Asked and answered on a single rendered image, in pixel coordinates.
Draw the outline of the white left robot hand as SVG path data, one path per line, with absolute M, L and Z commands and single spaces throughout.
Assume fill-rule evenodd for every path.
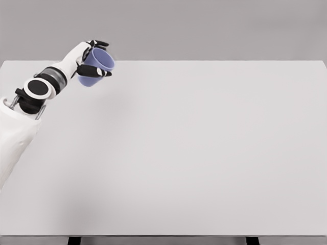
M 62 60 L 68 61 L 69 65 L 72 65 L 72 68 L 66 71 L 67 77 L 71 79 L 75 74 L 91 78 L 112 76 L 112 73 L 104 68 L 85 64 L 86 58 L 88 58 L 94 48 L 100 48 L 101 50 L 106 51 L 108 46 L 109 43 L 102 40 L 92 39 L 80 42 Z

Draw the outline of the blue plastic cup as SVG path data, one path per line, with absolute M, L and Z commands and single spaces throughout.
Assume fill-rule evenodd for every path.
M 114 66 L 115 61 L 110 54 L 103 49 L 93 48 L 77 70 L 78 80 L 82 85 L 91 87 L 111 76 Z

